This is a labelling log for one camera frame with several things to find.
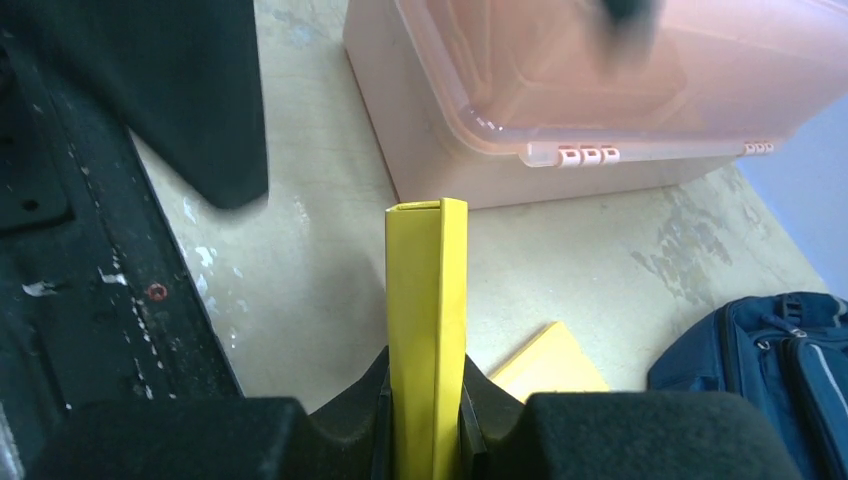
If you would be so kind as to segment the navy blue student backpack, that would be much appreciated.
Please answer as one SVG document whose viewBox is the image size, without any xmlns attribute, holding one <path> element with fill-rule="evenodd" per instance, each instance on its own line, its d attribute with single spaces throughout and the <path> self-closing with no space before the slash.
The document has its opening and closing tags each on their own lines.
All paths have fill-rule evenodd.
<svg viewBox="0 0 848 480">
<path fill-rule="evenodd" d="M 738 394 L 769 418 L 803 477 L 847 476 L 847 302 L 745 297 L 694 324 L 655 361 L 651 390 Z"/>
</svg>

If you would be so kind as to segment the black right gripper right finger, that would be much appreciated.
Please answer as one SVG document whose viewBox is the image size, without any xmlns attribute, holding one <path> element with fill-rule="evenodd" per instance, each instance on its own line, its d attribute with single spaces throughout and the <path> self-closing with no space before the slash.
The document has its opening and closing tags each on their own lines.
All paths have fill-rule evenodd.
<svg viewBox="0 0 848 480">
<path fill-rule="evenodd" d="M 521 403 L 471 359 L 480 479 L 798 479 L 767 418 L 722 392 L 537 393 Z"/>
</svg>

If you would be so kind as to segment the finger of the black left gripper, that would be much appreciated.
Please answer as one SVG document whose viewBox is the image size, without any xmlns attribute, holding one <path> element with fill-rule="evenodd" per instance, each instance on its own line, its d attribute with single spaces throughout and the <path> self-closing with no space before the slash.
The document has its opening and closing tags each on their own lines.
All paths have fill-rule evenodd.
<svg viewBox="0 0 848 480">
<path fill-rule="evenodd" d="M 250 1 L 5 1 L 1 27 L 219 209 L 269 191 Z"/>
</svg>

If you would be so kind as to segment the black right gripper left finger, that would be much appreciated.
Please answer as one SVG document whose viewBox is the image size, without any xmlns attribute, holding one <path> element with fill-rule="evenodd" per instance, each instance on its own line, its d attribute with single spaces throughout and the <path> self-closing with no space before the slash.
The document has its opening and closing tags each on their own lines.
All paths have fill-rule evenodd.
<svg viewBox="0 0 848 480">
<path fill-rule="evenodd" d="M 367 479 L 388 372 L 382 350 L 359 380 L 308 414 L 291 397 L 131 400 L 70 414 L 29 479 Z"/>
</svg>

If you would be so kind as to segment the colourful crayon box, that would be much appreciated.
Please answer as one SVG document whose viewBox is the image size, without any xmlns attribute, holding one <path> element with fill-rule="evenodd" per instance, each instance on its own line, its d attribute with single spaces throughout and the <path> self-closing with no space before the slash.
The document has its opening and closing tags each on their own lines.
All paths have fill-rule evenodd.
<svg viewBox="0 0 848 480">
<path fill-rule="evenodd" d="M 468 206 L 442 198 L 385 215 L 386 306 L 397 479 L 460 476 Z"/>
</svg>

